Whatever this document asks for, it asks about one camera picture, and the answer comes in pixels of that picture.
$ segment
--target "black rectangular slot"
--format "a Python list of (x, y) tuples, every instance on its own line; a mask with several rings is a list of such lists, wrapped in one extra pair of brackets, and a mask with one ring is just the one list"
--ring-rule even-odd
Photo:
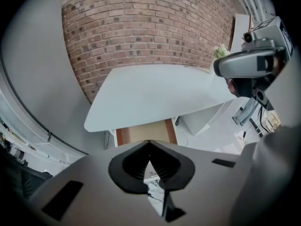
[(60, 221), (82, 186), (83, 183), (81, 182), (68, 182), (42, 209), (42, 211), (50, 217)]
[(221, 165), (221, 166), (225, 166), (225, 167), (228, 167), (228, 168), (234, 168), (234, 166), (235, 166), (235, 162), (226, 161), (226, 160), (222, 160), (222, 159), (214, 159), (212, 161), (212, 163), (215, 163), (215, 164), (218, 164), (218, 165)]

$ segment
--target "black cable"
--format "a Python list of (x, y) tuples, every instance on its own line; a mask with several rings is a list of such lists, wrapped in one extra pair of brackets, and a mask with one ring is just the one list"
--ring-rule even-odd
[(262, 119), (262, 106), (261, 106), (261, 108), (260, 108), (260, 125), (261, 125), (262, 128), (265, 129), (265, 127), (262, 125), (261, 119)]
[(151, 194), (148, 194), (148, 196), (149, 196), (150, 198), (156, 199), (156, 200), (160, 201), (161, 203), (163, 203), (160, 199), (154, 198)]

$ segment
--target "table top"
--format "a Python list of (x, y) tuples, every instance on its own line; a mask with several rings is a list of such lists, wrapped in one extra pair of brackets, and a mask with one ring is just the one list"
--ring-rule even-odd
[(114, 68), (89, 110), (89, 132), (119, 129), (192, 113), (234, 99), (225, 79), (196, 67)]

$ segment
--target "brick wall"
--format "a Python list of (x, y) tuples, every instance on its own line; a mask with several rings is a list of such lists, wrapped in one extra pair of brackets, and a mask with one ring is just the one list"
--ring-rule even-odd
[(228, 46), (236, 0), (63, 0), (63, 32), (74, 73), (92, 102), (118, 66), (209, 67)]

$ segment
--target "gray surface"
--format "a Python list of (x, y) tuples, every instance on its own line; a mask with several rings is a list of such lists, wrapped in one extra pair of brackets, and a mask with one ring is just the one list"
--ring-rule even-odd
[(103, 133), (89, 133), (90, 109), (63, 39), (60, 0), (27, 0), (2, 40), (8, 76), (29, 111), (54, 135), (86, 153), (103, 150)]

